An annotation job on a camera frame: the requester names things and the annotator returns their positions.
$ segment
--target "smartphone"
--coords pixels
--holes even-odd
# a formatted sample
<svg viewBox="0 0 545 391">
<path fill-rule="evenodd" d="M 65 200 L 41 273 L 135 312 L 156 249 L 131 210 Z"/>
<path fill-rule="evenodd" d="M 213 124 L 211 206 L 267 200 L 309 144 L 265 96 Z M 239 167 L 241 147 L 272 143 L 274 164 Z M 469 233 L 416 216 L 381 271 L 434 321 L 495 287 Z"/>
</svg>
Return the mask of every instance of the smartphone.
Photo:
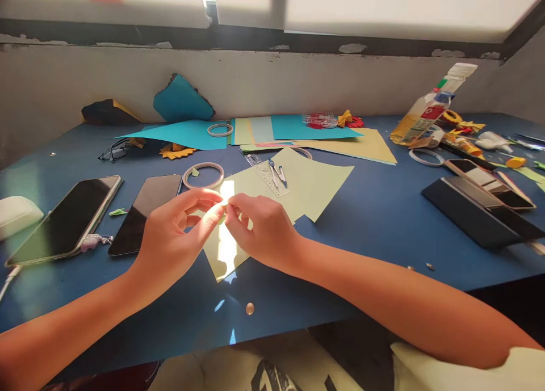
<svg viewBox="0 0 545 391">
<path fill-rule="evenodd" d="M 118 175 L 78 182 L 6 261 L 6 267 L 47 262 L 79 253 L 119 189 Z"/>
<path fill-rule="evenodd" d="M 492 194 L 510 209 L 524 210 L 536 208 L 534 203 L 518 195 L 509 186 L 498 180 L 477 164 L 466 159 L 447 160 L 445 165 L 455 174 L 466 178 L 473 184 Z"/>
<path fill-rule="evenodd" d="M 108 249 L 108 255 L 118 256 L 138 252 L 149 215 L 154 209 L 177 196 L 181 184 L 182 176 L 178 174 L 148 178 L 123 220 L 110 249 Z"/>
</svg>

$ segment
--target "tape roll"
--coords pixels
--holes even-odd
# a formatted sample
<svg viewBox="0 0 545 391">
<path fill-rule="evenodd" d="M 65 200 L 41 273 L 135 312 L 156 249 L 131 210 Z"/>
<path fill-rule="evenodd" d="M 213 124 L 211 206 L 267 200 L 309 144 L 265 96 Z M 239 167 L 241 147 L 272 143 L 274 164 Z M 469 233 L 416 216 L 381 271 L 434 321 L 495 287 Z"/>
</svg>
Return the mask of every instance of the tape roll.
<svg viewBox="0 0 545 391">
<path fill-rule="evenodd" d="M 204 167 L 212 167 L 212 168 L 215 168 L 216 170 L 219 170 L 220 177 L 217 180 L 215 180 L 212 184 L 204 186 L 204 187 L 199 187 L 199 186 L 195 186 L 193 184 L 189 184 L 189 181 L 187 179 L 191 175 L 192 170 L 193 169 L 198 170 L 199 168 L 204 168 Z M 182 182 L 189 189 L 191 189 L 191 188 L 210 188 L 210 189 L 212 189 L 212 188 L 216 188 L 219 184 L 221 184 L 223 182 L 223 177 L 225 177 L 225 172 L 223 171 L 223 167 L 221 167 L 219 164 L 216 164 L 216 163 L 207 162 L 207 163 L 201 163 L 201 164 L 197 164 L 197 165 L 189 167 L 187 169 L 187 171 L 183 174 Z"/>
<path fill-rule="evenodd" d="M 210 130 L 217 127 L 227 127 L 228 130 L 225 133 L 212 133 Z M 225 137 L 229 136 L 231 133 L 233 133 L 233 126 L 227 123 L 218 123 L 218 124 L 212 124 L 210 127 L 208 127 L 208 134 L 210 134 L 212 137 Z"/>
<path fill-rule="evenodd" d="M 422 159 L 420 157 L 417 157 L 414 152 L 419 152 L 419 153 L 422 153 L 422 154 L 430 155 L 432 157 L 435 157 L 439 162 L 434 163 L 434 162 L 431 162 L 431 161 L 424 160 L 424 159 Z M 439 154 L 437 154 L 437 153 L 435 153 L 435 152 L 433 152 L 431 150 L 413 149 L 413 150 L 409 151 L 409 155 L 413 160 L 418 161 L 420 164 L 424 164 L 424 165 L 427 165 L 427 166 L 430 166 L 430 167 L 441 167 L 445 162 L 445 159 L 441 155 L 439 155 Z"/>
</svg>

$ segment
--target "white wall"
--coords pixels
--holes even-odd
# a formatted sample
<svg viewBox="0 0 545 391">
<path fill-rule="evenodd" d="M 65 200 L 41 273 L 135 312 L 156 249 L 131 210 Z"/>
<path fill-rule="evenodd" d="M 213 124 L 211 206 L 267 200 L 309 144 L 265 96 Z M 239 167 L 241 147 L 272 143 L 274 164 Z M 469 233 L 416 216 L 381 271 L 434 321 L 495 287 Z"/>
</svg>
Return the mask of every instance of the white wall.
<svg viewBox="0 0 545 391">
<path fill-rule="evenodd" d="M 502 67 L 463 60 L 479 68 L 453 109 L 504 111 L 545 123 L 539 83 L 544 45 L 542 30 Z M 143 120 L 161 121 L 153 97 L 172 72 L 199 89 L 217 119 L 347 108 L 365 116 L 406 112 L 460 61 L 45 44 L 1 50 L 0 168 L 76 126 L 81 108 L 97 100 L 114 98 Z"/>
</svg>

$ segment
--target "clear ruler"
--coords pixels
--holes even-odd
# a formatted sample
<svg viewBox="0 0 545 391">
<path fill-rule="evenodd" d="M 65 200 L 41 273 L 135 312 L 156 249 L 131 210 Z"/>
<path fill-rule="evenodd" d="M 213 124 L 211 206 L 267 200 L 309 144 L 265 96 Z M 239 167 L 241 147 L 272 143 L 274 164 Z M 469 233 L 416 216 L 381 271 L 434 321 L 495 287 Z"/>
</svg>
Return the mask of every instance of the clear ruler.
<svg viewBox="0 0 545 391">
<path fill-rule="evenodd" d="M 280 180 L 276 176 L 276 174 L 273 174 L 273 169 L 269 165 L 268 161 L 261 161 L 261 159 L 256 154 L 244 154 L 244 157 L 257 171 L 263 181 L 265 181 L 265 184 L 269 186 L 274 195 L 276 195 L 277 197 L 281 197 L 289 193 L 289 190 L 284 186 L 282 180 Z"/>
</svg>

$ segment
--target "blue desk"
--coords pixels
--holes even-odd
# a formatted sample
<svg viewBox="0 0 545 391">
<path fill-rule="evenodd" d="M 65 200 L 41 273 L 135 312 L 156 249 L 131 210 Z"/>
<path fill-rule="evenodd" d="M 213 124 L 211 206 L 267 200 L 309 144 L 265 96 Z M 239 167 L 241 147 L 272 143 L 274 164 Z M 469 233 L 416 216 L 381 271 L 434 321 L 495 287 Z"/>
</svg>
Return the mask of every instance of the blue desk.
<svg viewBox="0 0 545 391">
<path fill-rule="evenodd" d="M 464 118 L 488 123 L 487 129 L 498 133 L 519 132 L 545 138 L 545 128 L 510 116 L 465 115 Z M 367 117 L 364 122 L 387 138 L 399 119 L 399 116 Z M 114 163 L 97 160 L 112 144 L 112 137 L 137 129 L 86 124 L 74 128 L 46 148 L 3 170 L 0 198 L 23 195 L 47 212 L 78 181 L 120 175 L 124 183 L 110 205 L 111 211 L 129 208 L 150 176 L 183 174 L 190 166 L 204 161 L 222 165 L 226 176 L 248 168 L 234 146 L 227 150 L 198 151 L 171 161 L 158 155 L 161 143 L 151 143 L 144 150 L 132 149 Z M 475 244 L 420 194 L 433 181 L 452 174 L 446 168 L 419 164 L 409 158 L 406 148 L 387 142 L 399 160 L 397 166 L 312 151 L 315 160 L 355 169 L 315 224 L 305 217 L 297 221 L 296 228 L 302 235 L 402 266 L 411 265 L 422 274 L 464 291 L 545 273 L 545 258 L 524 245 L 491 253 Z M 528 152 L 516 150 L 520 155 Z M 447 152 L 442 154 L 454 158 Z M 545 161 L 545 153 L 532 154 Z M 511 171 L 510 175 L 539 207 L 525 217 L 545 229 L 545 194 L 521 174 Z M 122 221 L 123 217 L 106 216 L 97 232 L 115 234 Z M 20 233 L 1 244 L 2 261 L 26 234 Z M 133 257 L 110 259 L 107 248 L 100 247 L 71 259 L 24 268 L 0 304 L 0 332 L 92 291 L 121 275 L 132 262 Z M 427 262 L 435 271 L 425 266 Z M 7 270 L 0 269 L 2 280 L 6 275 Z M 255 305 L 252 316 L 245 313 L 248 302 Z M 236 277 L 216 284 L 201 253 L 187 275 L 168 292 L 105 335 L 58 378 L 110 371 L 195 349 L 355 317 L 359 313 L 336 295 L 253 259 L 236 270 Z"/>
</svg>

